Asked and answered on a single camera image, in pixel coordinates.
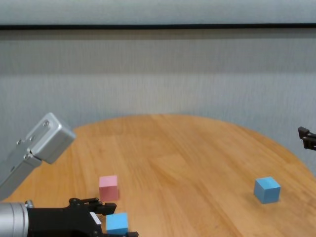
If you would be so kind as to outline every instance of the gray wall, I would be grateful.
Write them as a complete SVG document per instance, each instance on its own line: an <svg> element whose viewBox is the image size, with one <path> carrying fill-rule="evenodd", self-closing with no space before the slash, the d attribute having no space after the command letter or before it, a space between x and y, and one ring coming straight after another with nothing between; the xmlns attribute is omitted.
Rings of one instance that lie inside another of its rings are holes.
<svg viewBox="0 0 316 237"><path fill-rule="evenodd" d="M312 0L1 0L0 25L315 23Z"/></svg>
<svg viewBox="0 0 316 237"><path fill-rule="evenodd" d="M46 113L72 126L144 113L231 121L316 174L316 30L0 32L0 152Z"/></svg>

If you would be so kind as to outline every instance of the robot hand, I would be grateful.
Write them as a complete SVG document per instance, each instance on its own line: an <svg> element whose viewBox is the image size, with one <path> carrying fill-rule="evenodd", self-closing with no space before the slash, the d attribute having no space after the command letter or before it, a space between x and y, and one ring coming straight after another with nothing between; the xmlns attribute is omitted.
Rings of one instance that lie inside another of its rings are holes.
<svg viewBox="0 0 316 237"><path fill-rule="evenodd" d="M31 202L0 205L2 237L138 237L103 234L96 214L113 214L115 203L102 204L97 198L72 198L65 208L34 208Z"/></svg>

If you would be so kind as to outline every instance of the round wooden table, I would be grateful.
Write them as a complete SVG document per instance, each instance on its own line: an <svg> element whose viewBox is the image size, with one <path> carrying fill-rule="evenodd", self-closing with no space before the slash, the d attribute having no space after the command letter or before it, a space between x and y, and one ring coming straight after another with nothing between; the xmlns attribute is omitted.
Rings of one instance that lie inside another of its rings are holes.
<svg viewBox="0 0 316 237"><path fill-rule="evenodd" d="M36 169L6 201L64 207L99 197L100 176L118 175L117 210L140 237L315 237L316 181L290 151L246 128L194 116L116 118L75 130L53 165ZM281 184L261 204L258 177Z"/></svg>

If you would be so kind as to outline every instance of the pink cube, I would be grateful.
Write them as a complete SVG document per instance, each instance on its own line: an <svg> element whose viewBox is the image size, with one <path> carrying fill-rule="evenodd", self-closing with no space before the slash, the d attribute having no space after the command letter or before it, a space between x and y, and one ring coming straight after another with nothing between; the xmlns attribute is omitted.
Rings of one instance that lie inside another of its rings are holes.
<svg viewBox="0 0 316 237"><path fill-rule="evenodd" d="M118 177L116 175L100 177L99 192L101 201L118 200Z"/></svg>

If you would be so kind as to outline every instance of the blue cube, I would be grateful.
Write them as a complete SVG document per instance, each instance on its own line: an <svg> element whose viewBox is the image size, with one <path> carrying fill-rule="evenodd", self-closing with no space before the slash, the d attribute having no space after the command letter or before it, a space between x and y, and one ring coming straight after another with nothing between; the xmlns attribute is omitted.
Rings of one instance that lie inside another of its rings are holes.
<svg viewBox="0 0 316 237"><path fill-rule="evenodd" d="M262 204L276 202L279 200L281 191L280 184L272 177L256 179L254 195Z"/></svg>
<svg viewBox="0 0 316 237"><path fill-rule="evenodd" d="M128 232L127 213L106 216L107 234L124 235Z"/></svg>

